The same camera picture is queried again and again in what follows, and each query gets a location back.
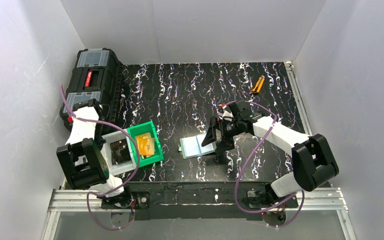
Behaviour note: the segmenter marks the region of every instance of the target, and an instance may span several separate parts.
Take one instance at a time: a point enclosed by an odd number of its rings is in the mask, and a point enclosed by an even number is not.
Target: white enclosure
[[[124,64],[293,61],[358,239],[384,239],[384,1],[0,0],[0,239],[39,239],[78,50]]]
[[[325,1],[61,0],[84,45],[124,64],[294,60]]]

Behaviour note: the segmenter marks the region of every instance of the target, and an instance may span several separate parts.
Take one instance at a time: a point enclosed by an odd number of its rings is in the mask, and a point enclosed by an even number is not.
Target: black table surface
[[[236,148],[225,156],[184,159],[180,139],[205,133],[217,105],[244,99],[268,107],[278,121],[304,133],[297,103],[283,62],[149,64],[124,66],[123,128],[152,121],[157,128],[164,160],[141,167],[137,182],[233,182],[260,138],[235,137]],[[258,95],[250,90],[259,77],[265,81]],[[242,181],[269,182],[292,171],[290,157],[266,141],[251,159]],[[126,179],[131,172],[120,175]]]

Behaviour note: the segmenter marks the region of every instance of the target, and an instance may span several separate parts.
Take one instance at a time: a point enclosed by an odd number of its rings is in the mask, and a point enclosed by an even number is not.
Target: purple cable
[[[63,84],[61,83],[60,85],[61,85],[61,87],[59,88],[59,90],[61,93],[62,101],[64,102],[64,106],[67,109],[68,116],[69,117],[75,117],[76,115],[74,114],[73,110],[69,107],[69,104],[67,103],[66,94],[64,93]]]
[[[76,115],[74,114],[73,110],[69,107],[68,103],[67,103],[67,100],[66,100],[66,97],[65,97],[65,94],[64,94],[64,89],[63,89],[63,85],[61,84],[61,88],[60,88],[60,93],[61,93],[61,97],[62,97],[62,101],[64,102],[64,105],[65,105],[65,108],[67,108],[67,112],[69,115],[71,115],[71,117],[76,117]],[[81,118],[81,117],[78,117],[77,118],[78,120],[80,121],[83,121],[83,122],[91,122],[91,123],[97,123],[97,124],[103,124],[103,125],[107,125],[107,126],[110,126],[110,127],[113,127],[115,129],[117,129],[118,131],[122,132],[132,143],[133,143],[133,146],[134,146],[134,149],[136,150],[136,153],[139,153],[139,149],[138,149],[138,145],[136,144],[136,142],[133,140],[133,137],[130,136],[125,130],[123,130],[121,127],[115,125],[115,124],[112,124],[110,122],[106,122],[106,121],[101,121],[101,120],[92,120],[92,119],[85,119],[85,118]],[[114,191],[117,191],[118,189],[124,187],[128,182],[130,182],[130,180],[135,176],[136,172],[138,171],[139,169],[139,165],[141,164],[141,155],[138,154],[137,155],[137,163],[136,163],[136,168],[133,170],[133,173],[126,179],[126,181],[124,181],[121,185],[107,191],[106,193],[96,193],[96,192],[93,192],[93,191],[89,191],[86,195],[86,204],[87,204],[87,210],[90,214],[90,216],[92,217],[93,221],[99,225],[101,228],[103,229],[106,229],[106,230],[111,230],[111,231],[117,231],[117,230],[121,230],[121,229],[124,229],[125,227],[129,226],[132,222],[130,221],[129,223],[127,223],[126,225],[124,226],[121,226],[121,227],[107,227],[105,225],[103,225],[102,223],[100,223],[98,221],[98,219],[95,217],[95,215],[92,213],[92,210],[91,210],[91,206],[89,204],[89,195],[90,194],[93,194],[97,197],[105,197],[106,195],[114,192]]]
[[[232,104],[234,102],[235,101],[230,101],[230,102],[226,103],[226,105]],[[279,206],[281,206],[282,204],[286,203],[291,198],[293,198],[297,193],[296,192],[292,193],[288,197],[286,197],[285,199],[280,201],[279,203],[277,203],[277,204],[275,204],[273,206],[267,207],[265,209],[261,209],[261,210],[247,210],[247,209],[241,207],[241,205],[239,204],[239,202],[238,202],[238,188],[239,188],[239,182],[241,181],[241,178],[242,178],[242,175],[244,174],[245,168],[247,167],[248,163],[250,162],[252,156],[256,153],[257,149],[263,144],[264,140],[266,140],[267,136],[272,132],[273,126],[275,125],[276,121],[278,120],[278,116],[276,114],[274,114],[267,107],[264,107],[263,105],[258,104],[256,102],[252,102],[252,101],[245,101],[245,102],[247,102],[249,104],[252,104],[252,105],[257,105],[258,107],[266,110],[269,114],[274,116],[273,123],[271,124],[270,128],[264,134],[264,136],[261,138],[261,140],[258,142],[258,144],[255,146],[255,148],[251,151],[249,156],[246,158],[246,161],[243,164],[242,169],[239,171],[239,174],[238,174],[238,176],[236,178],[236,182],[235,182],[235,185],[234,185],[234,191],[233,191],[234,202],[235,202],[236,206],[239,208],[239,210],[241,210],[242,212],[247,213],[247,214],[260,214],[260,213],[267,212],[267,211],[269,211],[271,209],[278,208]],[[284,227],[284,226],[288,225],[289,223],[291,223],[297,217],[297,215],[300,213],[301,208],[303,207],[303,204],[304,204],[304,191],[302,191],[302,202],[301,202],[301,205],[298,208],[298,211],[295,213],[295,215],[288,222],[286,222],[286,223],[284,223],[284,224],[282,224],[282,225],[280,225],[278,227]]]

